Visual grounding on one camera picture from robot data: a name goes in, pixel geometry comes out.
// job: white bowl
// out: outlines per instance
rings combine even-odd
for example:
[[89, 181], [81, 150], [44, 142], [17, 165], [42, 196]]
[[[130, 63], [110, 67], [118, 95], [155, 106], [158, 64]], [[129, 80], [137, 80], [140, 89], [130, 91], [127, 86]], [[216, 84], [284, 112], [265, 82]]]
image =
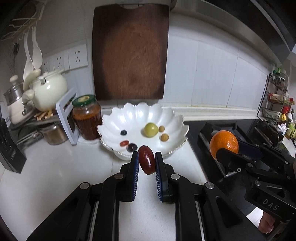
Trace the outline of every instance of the white bowl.
[[[183, 123], [183, 116], [175, 116], [172, 108], [164, 108], [159, 104], [149, 106], [143, 102], [136, 106], [127, 103], [122, 109], [114, 107], [111, 115], [103, 115], [102, 121], [103, 124], [97, 127], [102, 136], [102, 145], [126, 161], [131, 159], [132, 153], [127, 151], [126, 146], [119, 145], [124, 140], [135, 143], [138, 148], [142, 145], [149, 146], [153, 153], [160, 151], [163, 158], [166, 158], [187, 141], [186, 134], [189, 130], [189, 126]], [[163, 133], [169, 135], [169, 140], [161, 141], [161, 132], [151, 138], [142, 135], [144, 126], [149, 122], [158, 127], [164, 126]], [[127, 135], [120, 135], [122, 130], [126, 130]]]

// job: green grape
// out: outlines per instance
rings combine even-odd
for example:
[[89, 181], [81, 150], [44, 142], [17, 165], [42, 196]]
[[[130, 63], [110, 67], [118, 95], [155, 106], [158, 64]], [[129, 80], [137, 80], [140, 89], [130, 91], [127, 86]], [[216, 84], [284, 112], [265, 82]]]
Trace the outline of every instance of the green grape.
[[146, 137], [154, 137], [158, 133], [158, 127], [154, 123], [148, 123], [144, 127]]

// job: green jar lid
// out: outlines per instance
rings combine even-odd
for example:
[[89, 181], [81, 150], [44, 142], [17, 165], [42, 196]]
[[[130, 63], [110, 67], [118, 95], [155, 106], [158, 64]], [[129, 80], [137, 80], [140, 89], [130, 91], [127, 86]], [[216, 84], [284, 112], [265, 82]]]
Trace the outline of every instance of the green jar lid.
[[88, 104], [91, 104], [96, 101], [96, 97], [94, 95], [82, 95], [73, 100], [72, 104], [74, 107], [82, 107]]

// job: human hand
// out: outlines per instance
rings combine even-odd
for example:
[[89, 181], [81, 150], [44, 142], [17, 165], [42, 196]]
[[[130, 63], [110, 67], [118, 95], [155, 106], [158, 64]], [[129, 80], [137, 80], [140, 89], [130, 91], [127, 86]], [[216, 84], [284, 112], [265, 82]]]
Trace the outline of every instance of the human hand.
[[269, 215], [266, 212], [263, 212], [263, 216], [258, 226], [259, 231], [264, 234], [270, 233], [274, 228], [275, 221], [276, 219], [273, 216]]

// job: orange fruit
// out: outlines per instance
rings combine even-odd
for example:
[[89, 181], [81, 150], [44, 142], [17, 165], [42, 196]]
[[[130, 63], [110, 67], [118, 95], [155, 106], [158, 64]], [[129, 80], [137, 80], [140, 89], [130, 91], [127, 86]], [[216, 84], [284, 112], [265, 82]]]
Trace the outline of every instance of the orange fruit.
[[217, 132], [210, 141], [210, 152], [215, 160], [219, 149], [225, 148], [234, 153], [239, 153], [239, 143], [236, 137], [230, 132], [221, 130]]

